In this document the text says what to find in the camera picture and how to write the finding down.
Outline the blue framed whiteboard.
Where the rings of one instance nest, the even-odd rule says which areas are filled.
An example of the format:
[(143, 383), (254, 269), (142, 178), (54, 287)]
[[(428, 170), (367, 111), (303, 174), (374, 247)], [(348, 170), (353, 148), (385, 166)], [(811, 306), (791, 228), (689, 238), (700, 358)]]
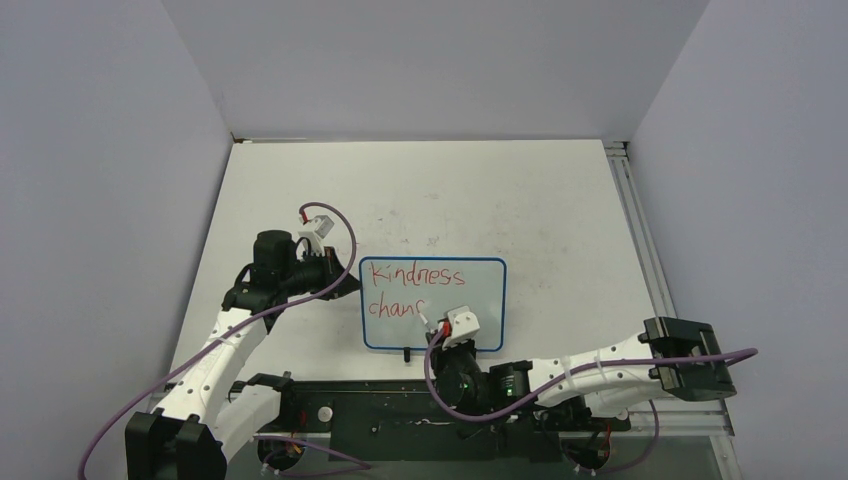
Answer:
[(498, 257), (367, 256), (359, 263), (363, 342), (375, 350), (426, 348), (430, 327), (460, 307), (476, 315), (477, 348), (503, 347), (507, 265)]

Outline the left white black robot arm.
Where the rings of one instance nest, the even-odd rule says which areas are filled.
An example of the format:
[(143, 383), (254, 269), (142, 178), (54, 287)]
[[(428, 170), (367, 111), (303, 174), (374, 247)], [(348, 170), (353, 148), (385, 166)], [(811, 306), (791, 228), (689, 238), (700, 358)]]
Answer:
[(359, 289), (334, 248), (323, 243), (331, 222), (317, 217), (294, 239), (286, 231), (258, 234), (253, 260), (226, 293), (200, 352), (179, 370), (177, 384), (149, 413), (136, 413), (125, 428), (131, 479), (223, 479), (232, 457), (267, 424), (282, 431), (298, 416), (296, 400), (249, 388), (226, 408), (227, 396), (253, 351), (281, 312), (312, 299), (333, 300)]

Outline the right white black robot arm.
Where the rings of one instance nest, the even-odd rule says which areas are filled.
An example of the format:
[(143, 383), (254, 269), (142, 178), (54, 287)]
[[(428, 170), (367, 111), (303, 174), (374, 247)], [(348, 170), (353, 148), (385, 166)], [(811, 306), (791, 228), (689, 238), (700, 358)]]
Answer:
[(711, 325), (671, 317), (645, 320), (642, 332), (580, 354), (504, 363), (482, 371), (477, 325), (443, 320), (428, 333), (425, 384), (436, 404), (468, 422), (565, 403), (569, 421), (590, 428), (629, 407), (671, 396), (686, 402), (736, 394), (729, 368), (756, 349), (724, 353)]

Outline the red whiteboard marker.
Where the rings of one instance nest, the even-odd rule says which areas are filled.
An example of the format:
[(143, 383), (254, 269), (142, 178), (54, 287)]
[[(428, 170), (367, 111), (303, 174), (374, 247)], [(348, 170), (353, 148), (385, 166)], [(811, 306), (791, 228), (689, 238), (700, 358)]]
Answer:
[(427, 317), (423, 313), (419, 313), (418, 316), (419, 316), (419, 319), (421, 320), (426, 332), (434, 333), (434, 332), (437, 331), (437, 329), (438, 329), (437, 323), (432, 323), (430, 320), (427, 319)]

